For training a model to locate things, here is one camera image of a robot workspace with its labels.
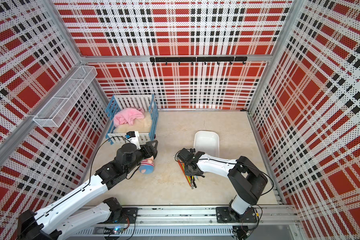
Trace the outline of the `orange sleeve hex key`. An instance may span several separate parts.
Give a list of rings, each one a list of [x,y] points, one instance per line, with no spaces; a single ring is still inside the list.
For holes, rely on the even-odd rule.
[[[183,163],[179,163],[179,165],[180,165],[180,167],[181,167],[181,169],[182,169],[182,172],[183,172],[183,174],[184,174],[184,176],[185,176],[185,178],[186,178],[186,180],[187,180],[187,182],[188,182],[188,184],[189,184],[189,186],[190,186],[190,180],[189,180],[189,177],[190,177],[190,176],[187,176],[186,173],[185,173],[185,165],[184,165]]]

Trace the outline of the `red sleeve hex key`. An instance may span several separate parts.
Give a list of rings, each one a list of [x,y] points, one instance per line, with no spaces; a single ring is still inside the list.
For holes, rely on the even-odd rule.
[[[180,160],[177,161],[177,163],[179,164],[181,170],[182,170],[182,173],[184,175],[184,177],[186,178],[189,186],[191,189],[194,189],[194,185],[193,185],[193,181],[192,181],[192,177],[190,176],[187,176],[186,173],[185,173],[185,164],[183,162],[181,162]]]

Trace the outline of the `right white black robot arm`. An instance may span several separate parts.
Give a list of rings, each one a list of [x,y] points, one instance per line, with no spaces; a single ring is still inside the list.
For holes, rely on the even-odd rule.
[[[195,178],[212,173],[230,180],[236,196],[227,208],[216,208],[219,223],[256,223],[260,217],[255,206],[268,184],[269,176],[259,170],[248,158],[226,160],[210,156],[195,149],[182,149],[175,156],[175,161],[190,179],[191,187],[195,187]]]

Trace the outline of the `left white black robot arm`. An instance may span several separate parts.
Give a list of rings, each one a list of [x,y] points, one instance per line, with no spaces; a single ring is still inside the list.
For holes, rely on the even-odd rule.
[[[18,240],[65,240],[98,223],[121,217],[122,207],[116,198],[108,198],[87,211],[77,210],[96,197],[129,180],[143,160],[155,159],[158,141],[137,147],[126,143],[118,149],[114,160],[96,170],[86,182],[56,202],[36,212],[27,210],[19,215]]]

